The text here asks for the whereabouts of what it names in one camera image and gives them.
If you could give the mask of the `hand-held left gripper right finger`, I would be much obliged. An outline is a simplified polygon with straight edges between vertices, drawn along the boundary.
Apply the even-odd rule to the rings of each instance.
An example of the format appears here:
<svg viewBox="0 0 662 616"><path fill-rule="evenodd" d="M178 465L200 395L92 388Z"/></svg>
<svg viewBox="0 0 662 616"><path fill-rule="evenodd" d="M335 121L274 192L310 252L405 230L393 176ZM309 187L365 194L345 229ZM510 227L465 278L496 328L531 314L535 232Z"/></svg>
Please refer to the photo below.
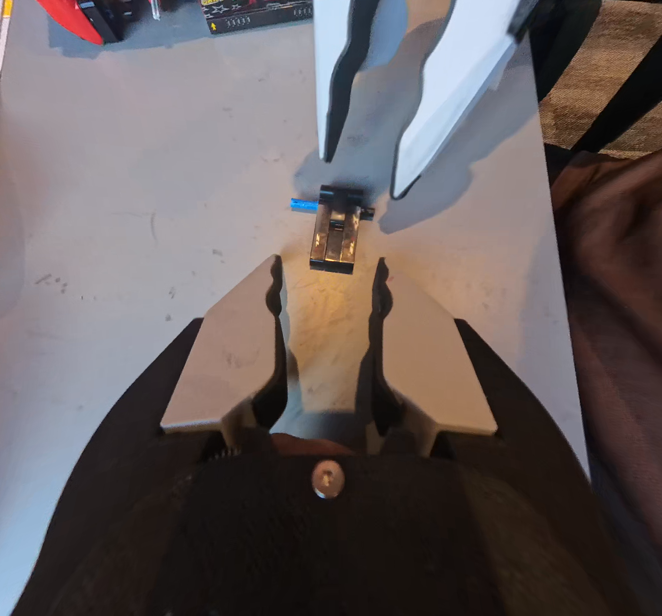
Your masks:
<svg viewBox="0 0 662 616"><path fill-rule="evenodd" d="M430 457L439 435L494 437L497 421L452 314L385 257L371 305L369 453Z"/></svg>

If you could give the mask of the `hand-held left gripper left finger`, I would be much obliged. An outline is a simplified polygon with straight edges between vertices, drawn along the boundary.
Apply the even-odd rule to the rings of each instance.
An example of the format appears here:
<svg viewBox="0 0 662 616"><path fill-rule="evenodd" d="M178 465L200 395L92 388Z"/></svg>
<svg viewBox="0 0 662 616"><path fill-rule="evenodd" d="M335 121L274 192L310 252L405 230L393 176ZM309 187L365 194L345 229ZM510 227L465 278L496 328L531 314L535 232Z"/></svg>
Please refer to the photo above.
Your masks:
<svg viewBox="0 0 662 616"><path fill-rule="evenodd" d="M217 431L237 447L284 413L287 359L280 320L283 264L271 255L208 309L170 402L164 433Z"/></svg>

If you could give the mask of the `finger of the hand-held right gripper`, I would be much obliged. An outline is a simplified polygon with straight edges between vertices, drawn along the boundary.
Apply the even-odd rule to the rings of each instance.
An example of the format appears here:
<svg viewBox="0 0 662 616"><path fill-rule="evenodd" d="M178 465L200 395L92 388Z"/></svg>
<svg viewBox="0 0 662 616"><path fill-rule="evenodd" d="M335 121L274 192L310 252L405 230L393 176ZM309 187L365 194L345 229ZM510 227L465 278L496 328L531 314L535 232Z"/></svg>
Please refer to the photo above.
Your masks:
<svg viewBox="0 0 662 616"><path fill-rule="evenodd" d="M516 49L512 20L522 0L451 0L422 60L418 100L394 152L391 198L407 195Z"/></svg>
<svg viewBox="0 0 662 616"><path fill-rule="evenodd" d="M386 65L404 36L404 0L313 0L319 156L329 163L357 74Z"/></svg>

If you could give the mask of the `black brick assembly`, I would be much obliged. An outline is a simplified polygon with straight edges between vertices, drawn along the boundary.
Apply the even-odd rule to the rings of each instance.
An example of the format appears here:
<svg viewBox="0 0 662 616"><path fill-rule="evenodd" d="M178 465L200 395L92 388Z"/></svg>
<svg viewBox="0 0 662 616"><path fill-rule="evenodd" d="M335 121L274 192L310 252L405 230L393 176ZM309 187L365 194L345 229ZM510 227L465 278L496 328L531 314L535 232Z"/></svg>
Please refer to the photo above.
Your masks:
<svg viewBox="0 0 662 616"><path fill-rule="evenodd" d="M363 189L320 187L309 266L314 271L351 275L354 270L360 221L374 218L364 204Z"/></svg>

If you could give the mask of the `grey desk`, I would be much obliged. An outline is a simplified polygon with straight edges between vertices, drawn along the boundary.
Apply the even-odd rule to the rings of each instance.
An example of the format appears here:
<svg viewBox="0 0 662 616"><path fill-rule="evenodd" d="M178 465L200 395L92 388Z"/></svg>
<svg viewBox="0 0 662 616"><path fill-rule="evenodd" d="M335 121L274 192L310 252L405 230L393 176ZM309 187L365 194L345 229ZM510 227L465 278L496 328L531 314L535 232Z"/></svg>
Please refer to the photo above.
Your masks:
<svg viewBox="0 0 662 616"><path fill-rule="evenodd" d="M288 402L274 432L360 446L377 261L465 319L589 471L525 38L402 200L394 141L440 10L414 0L391 62L362 74L317 156L312 23L211 36L193 3L81 45L15 0L1 80L1 614L118 399L272 254L283 259ZM323 185L363 189L351 275L309 266Z"/></svg>

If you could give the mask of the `person's trouser leg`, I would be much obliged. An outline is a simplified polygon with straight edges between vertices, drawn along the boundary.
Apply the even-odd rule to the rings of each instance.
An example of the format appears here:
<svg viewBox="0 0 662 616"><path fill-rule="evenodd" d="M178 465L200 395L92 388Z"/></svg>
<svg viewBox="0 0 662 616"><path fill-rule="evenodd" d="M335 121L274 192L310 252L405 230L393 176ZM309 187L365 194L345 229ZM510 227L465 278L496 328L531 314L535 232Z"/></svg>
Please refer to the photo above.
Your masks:
<svg viewBox="0 0 662 616"><path fill-rule="evenodd" d="M594 491L644 615L661 614L661 152L545 145Z"/></svg>

